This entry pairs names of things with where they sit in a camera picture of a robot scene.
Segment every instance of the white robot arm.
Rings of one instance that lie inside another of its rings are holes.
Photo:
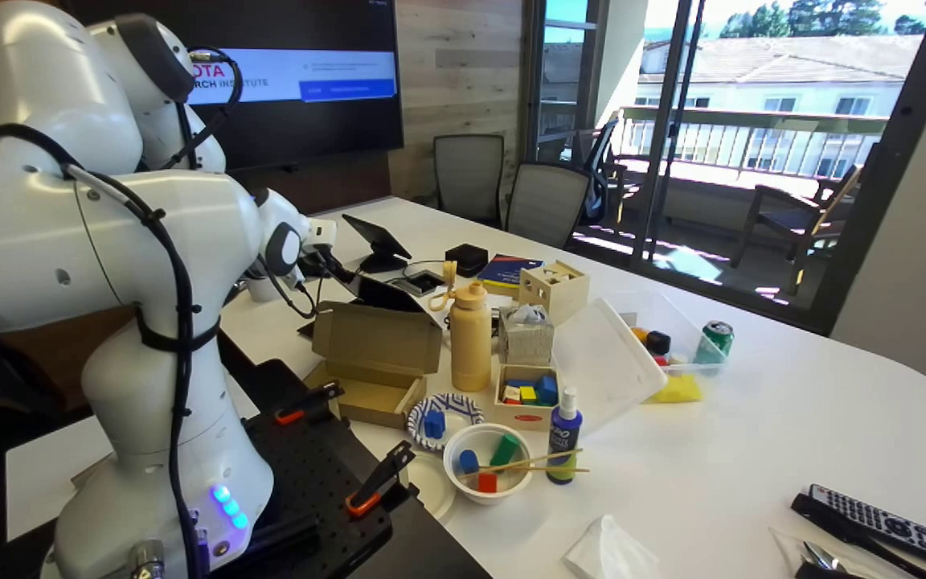
[[[273,493],[228,404],[221,303],[260,257],[295,272],[302,241],[335,232],[283,197],[257,206],[225,174],[138,174],[175,141],[144,140],[161,101],[142,103],[144,78],[100,47],[47,3],[0,3],[0,332],[138,306],[85,371],[114,457],[79,477],[45,576],[100,579],[144,556],[201,576],[249,551]]]

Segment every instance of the bowl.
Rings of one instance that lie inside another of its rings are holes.
[[[494,452],[503,445],[509,445],[509,438],[515,442],[511,463],[520,462],[520,467],[509,467],[509,469],[489,473],[489,477],[494,477],[494,493],[480,489],[480,477],[465,473],[465,467],[460,467],[460,457],[465,452],[473,452],[480,467],[493,467]],[[460,427],[443,445],[442,467],[443,467],[443,477],[457,485],[460,496],[465,496],[477,507],[494,507],[503,499],[517,496],[532,483],[532,467],[525,463],[532,457],[534,457],[532,445],[525,442],[520,433],[515,433],[509,426],[500,426],[500,423],[480,423],[480,426]]]

